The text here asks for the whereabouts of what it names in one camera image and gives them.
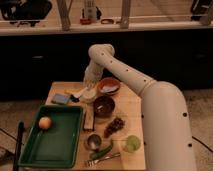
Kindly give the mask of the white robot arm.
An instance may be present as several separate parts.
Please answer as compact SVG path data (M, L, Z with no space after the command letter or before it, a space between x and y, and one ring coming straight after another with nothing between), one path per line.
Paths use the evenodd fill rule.
M114 54L110 44L90 46L84 83L93 86L108 70L141 98L147 171L197 171L183 93L117 60Z

